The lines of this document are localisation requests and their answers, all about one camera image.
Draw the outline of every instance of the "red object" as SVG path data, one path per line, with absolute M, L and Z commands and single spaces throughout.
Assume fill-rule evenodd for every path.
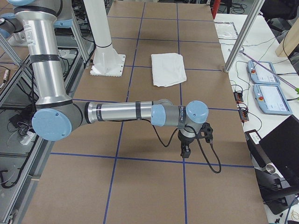
M 215 0 L 215 2 L 213 4 L 213 9 L 212 9 L 213 19 L 215 19 L 215 17 L 216 17 L 216 14 L 218 12 L 218 8 L 219 8 L 219 5 L 220 5 L 220 2 L 221 2 L 221 0 Z

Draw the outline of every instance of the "white table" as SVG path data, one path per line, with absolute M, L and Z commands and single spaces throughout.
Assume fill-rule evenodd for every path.
M 225 22 L 233 22 L 236 30 L 238 33 L 240 33 L 243 23 L 245 22 L 246 15 L 234 15 L 234 14 L 217 14 L 214 21 L 225 21 Z M 234 44 L 235 40 L 224 40 L 220 39 L 220 43 L 225 44 Z M 232 49 L 233 45 L 221 45 L 222 53 L 224 56 L 224 60 L 226 61 L 230 52 L 229 49 Z M 262 16 L 257 16 L 245 42 L 243 45 L 252 45 L 252 44 L 260 44 L 258 46 L 244 46 L 245 53 L 251 56 L 252 58 L 256 59 L 257 61 L 260 60 L 262 55 L 267 52 L 263 57 L 263 61 L 270 61 L 272 63 L 277 63 L 286 60 L 285 57 L 277 57 L 275 54 L 275 50 L 278 47 L 279 43 L 277 42 L 276 38 L 274 38 L 274 34 L 271 32 L 270 28 L 268 27 L 267 23 L 265 22 L 264 18 Z M 236 58 L 231 70 L 229 71 L 229 78 L 231 81 L 231 84 L 235 84 L 234 81 L 240 85 L 243 89 L 248 88 L 248 84 L 246 84 L 244 81 L 240 80 L 237 77 L 237 71 L 236 71 L 236 62 L 237 61 L 243 61 L 247 62 L 249 59 L 239 54 Z M 245 63 L 238 62 L 237 63 L 237 70 L 239 73 L 239 77 L 244 79 L 245 81 L 249 80 L 249 75 L 246 71 L 247 65 Z M 289 73 L 289 72 L 296 72 L 295 69 L 292 67 L 289 60 L 286 60 L 281 63 L 274 64 L 275 71 L 277 73 Z M 284 79 L 295 85 L 296 87 L 299 86 L 299 76 L 298 75 L 283 75 Z M 267 115 L 264 114 L 260 108 L 257 105 L 257 102 L 255 100 L 255 96 L 253 93 L 253 83 L 250 81 L 250 89 L 249 91 L 245 91 L 243 94 L 244 103 L 248 105 L 249 112 L 253 113 L 254 115 L 258 116 L 262 120 L 262 128 L 259 131 L 259 134 L 263 138 L 266 136 L 269 132 L 271 132 L 275 127 L 277 127 L 280 123 L 282 123 L 288 116 L 282 116 L 282 115 Z M 298 95 L 296 92 L 288 87 L 286 84 L 282 83 L 280 84 L 280 87 L 282 88 L 285 97 L 287 99 L 296 98 Z M 299 101 L 293 100 L 288 101 L 293 115 L 299 118 Z M 245 122 L 244 124 L 244 131 L 249 131 L 252 129 L 259 129 L 260 127 L 260 121 L 255 118 L 253 115 L 249 114 L 249 121 Z M 294 205 L 292 207 L 295 211 L 299 212 L 299 205 Z M 280 218 L 280 223 L 284 223 L 286 212 L 284 211 L 284 215 L 282 217 L 279 217 L 279 215 L 273 215 L 273 213 L 270 211 L 268 206 L 265 206 L 265 210 L 267 213 L 268 221 L 269 223 L 274 223 L 277 218 Z

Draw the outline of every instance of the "white square towel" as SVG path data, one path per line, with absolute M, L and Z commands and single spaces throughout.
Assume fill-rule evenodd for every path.
M 151 55 L 154 85 L 171 86 L 187 80 L 183 56 L 177 53 Z

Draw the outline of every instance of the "black monitor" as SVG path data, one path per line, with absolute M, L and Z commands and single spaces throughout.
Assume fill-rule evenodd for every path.
M 299 186 L 299 120 L 291 115 L 259 144 L 291 186 Z

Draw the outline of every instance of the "blue tablet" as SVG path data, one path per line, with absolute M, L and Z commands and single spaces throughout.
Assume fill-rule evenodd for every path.
M 271 62 L 260 62 L 260 64 L 276 74 Z M 280 85 L 279 78 L 275 77 L 273 74 L 253 61 L 248 62 L 247 72 L 251 80 L 256 84 Z
M 261 110 L 266 114 L 290 115 L 292 110 L 279 86 L 255 84 L 253 92 Z

